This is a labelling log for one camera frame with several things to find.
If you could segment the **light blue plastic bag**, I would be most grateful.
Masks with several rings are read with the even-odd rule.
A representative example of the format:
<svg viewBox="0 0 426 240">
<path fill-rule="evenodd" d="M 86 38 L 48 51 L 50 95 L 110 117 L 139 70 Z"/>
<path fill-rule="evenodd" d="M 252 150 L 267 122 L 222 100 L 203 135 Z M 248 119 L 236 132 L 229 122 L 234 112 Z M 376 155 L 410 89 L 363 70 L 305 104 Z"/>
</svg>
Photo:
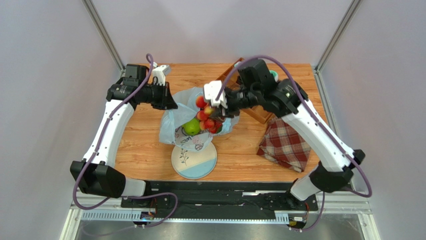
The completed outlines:
<svg viewBox="0 0 426 240">
<path fill-rule="evenodd" d="M 208 130 L 200 131 L 197 135 L 188 135 L 182 129 L 182 125 L 196 117 L 200 110 L 196 104 L 196 98 L 203 95 L 203 89 L 193 87 L 175 93 L 172 97 L 178 108 L 166 110 L 161 118 L 159 141 L 164 144 L 175 145 L 190 152 L 199 152 L 209 145 L 215 136 L 226 135 L 233 131 L 240 117 L 226 118 L 222 123 L 222 129 L 218 133 L 210 133 Z"/>
</svg>

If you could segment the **red fake cherry bunch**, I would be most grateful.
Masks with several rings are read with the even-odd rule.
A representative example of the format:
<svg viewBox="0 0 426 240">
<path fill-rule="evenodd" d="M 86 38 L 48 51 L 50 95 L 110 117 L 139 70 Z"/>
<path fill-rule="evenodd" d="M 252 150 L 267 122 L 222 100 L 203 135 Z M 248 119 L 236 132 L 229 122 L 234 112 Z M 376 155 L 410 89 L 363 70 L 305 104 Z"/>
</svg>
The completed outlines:
<svg viewBox="0 0 426 240">
<path fill-rule="evenodd" d="M 214 109 L 207 103 L 203 96 L 197 96 L 195 105 L 199 111 L 195 115 L 201 131 L 208 131 L 211 134 L 218 134 L 223 129 L 223 121 L 212 116 Z"/>
</svg>

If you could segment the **green fake apple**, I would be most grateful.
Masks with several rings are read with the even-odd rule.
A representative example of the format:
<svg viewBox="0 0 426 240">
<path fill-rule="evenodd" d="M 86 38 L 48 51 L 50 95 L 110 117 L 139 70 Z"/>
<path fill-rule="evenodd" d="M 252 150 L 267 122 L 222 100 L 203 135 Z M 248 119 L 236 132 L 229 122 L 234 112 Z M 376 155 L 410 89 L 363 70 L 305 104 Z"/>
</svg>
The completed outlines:
<svg viewBox="0 0 426 240">
<path fill-rule="evenodd" d="M 182 128 L 187 135 L 195 136 L 201 131 L 200 121 L 197 118 L 193 118 L 192 120 L 183 124 Z"/>
</svg>

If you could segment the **cream blue ceramic plate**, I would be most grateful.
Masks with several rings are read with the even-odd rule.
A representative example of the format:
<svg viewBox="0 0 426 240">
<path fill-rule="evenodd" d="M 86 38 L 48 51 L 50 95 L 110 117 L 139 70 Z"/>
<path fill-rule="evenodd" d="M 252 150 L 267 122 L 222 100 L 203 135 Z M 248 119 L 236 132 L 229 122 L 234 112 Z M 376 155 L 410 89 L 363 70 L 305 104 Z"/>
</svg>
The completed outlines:
<svg viewBox="0 0 426 240">
<path fill-rule="evenodd" d="M 217 160 L 217 150 L 212 143 L 196 152 L 175 146 L 171 153 L 173 169 L 178 175 L 189 180 L 201 179 L 210 174 Z"/>
</svg>

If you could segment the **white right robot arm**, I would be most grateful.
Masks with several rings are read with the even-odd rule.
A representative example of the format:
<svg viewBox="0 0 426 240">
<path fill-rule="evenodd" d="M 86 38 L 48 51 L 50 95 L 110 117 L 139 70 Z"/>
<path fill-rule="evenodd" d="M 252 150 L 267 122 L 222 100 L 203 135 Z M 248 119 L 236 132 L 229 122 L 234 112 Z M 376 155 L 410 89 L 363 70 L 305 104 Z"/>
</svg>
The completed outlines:
<svg viewBox="0 0 426 240">
<path fill-rule="evenodd" d="M 232 118 L 240 110 L 261 106 L 307 142 L 319 157 L 319 163 L 308 175 L 295 180 L 288 190 L 295 201 L 305 201 L 319 192 L 343 189 L 352 179 L 353 170 L 360 167 L 365 153 L 343 143 L 293 78 L 280 80 L 265 60 L 264 56 L 240 61 L 225 80 L 214 80 L 203 86 L 204 99 L 213 107 L 213 115 Z"/>
</svg>

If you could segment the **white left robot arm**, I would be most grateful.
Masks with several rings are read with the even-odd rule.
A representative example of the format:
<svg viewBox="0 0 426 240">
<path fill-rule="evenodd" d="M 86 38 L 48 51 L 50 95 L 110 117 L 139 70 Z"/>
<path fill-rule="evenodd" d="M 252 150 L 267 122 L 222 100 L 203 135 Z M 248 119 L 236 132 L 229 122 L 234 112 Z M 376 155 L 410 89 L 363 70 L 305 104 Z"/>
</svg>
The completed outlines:
<svg viewBox="0 0 426 240">
<path fill-rule="evenodd" d="M 107 91 L 105 112 L 91 147 L 83 159 L 73 161 L 70 172 L 84 194 L 107 198 L 142 197 L 148 183 L 126 177 L 115 169 L 116 156 L 124 130 L 141 103 L 157 110 L 174 110 L 166 75 L 169 65 L 128 64 L 125 75 Z"/>
</svg>

